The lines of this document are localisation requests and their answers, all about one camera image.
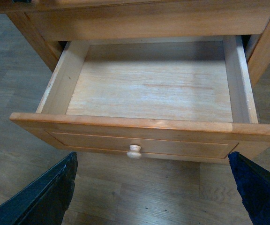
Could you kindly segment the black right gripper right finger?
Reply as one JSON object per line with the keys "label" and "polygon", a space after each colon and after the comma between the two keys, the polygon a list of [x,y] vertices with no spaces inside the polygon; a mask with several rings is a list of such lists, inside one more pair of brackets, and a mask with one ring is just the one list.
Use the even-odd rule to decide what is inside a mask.
{"label": "black right gripper right finger", "polygon": [[254,225],[270,225],[270,172],[239,152],[228,155],[242,203]]}

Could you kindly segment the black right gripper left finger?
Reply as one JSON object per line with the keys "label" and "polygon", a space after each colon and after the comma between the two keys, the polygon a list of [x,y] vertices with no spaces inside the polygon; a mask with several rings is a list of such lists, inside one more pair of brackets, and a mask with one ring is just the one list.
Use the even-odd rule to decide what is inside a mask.
{"label": "black right gripper left finger", "polygon": [[0,205],[0,225],[60,225],[69,208],[78,168],[71,152]]}

